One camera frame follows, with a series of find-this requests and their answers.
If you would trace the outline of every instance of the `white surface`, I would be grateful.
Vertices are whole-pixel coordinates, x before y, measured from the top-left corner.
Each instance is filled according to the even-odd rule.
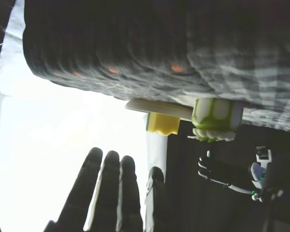
[[[94,146],[134,158],[143,206],[148,169],[165,173],[167,138],[146,133],[145,114],[126,110],[125,101],[34,76],[22,49],[23,8],[16,1],[0,56],[2,231],[42,232],[57,220]]]

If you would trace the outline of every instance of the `yellow sponge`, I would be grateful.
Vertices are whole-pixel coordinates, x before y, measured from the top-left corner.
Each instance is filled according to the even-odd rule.
[[[150,112],[147,118],[146,130],[152,133],[157,132],[164,136],[177,134],[179,122],[179,117]]]

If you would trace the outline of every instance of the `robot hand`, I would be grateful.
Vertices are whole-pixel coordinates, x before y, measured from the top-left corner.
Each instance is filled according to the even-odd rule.
[[[230,189],[246,194],[252,194],[255,189],[246,169],[216,161],[210,157],[209,151],[206,156],[200,157],[199,166],[200,176]]]
[[[119,155],[110,151],[102,167],[101,161],[102,151],[99,148],[92,149],[82,165],[58,221],[50,221],[44,232],[83,232],[95,188],[89,232],[143,232],[134,160],[125,156],[119,161]],[[170,225],[171,220],[166,217],[170,211],[165,207],[168,202],[163,180],[162,171],[153,168],[148,181],[151,184],[147,190],[146,231],[170,231],[170,227],[166,226]],[[164,199],[163,205],[158,204],[161,198]]]

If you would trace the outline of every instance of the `green and white cup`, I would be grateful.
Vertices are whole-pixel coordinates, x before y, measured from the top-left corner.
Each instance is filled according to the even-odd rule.
[[[240,102],[202,98],[196,101],[192,113],[192,130],[195,138],[200,141],[232,141],[242,123],[243,107]]]

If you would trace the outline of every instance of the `quilted fabric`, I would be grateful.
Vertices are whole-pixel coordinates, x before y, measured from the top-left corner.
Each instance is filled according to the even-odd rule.
[[[28,0],[25,22],[27,63],[54,83],[239,100],[245,122],[290,131],[290,0]]]

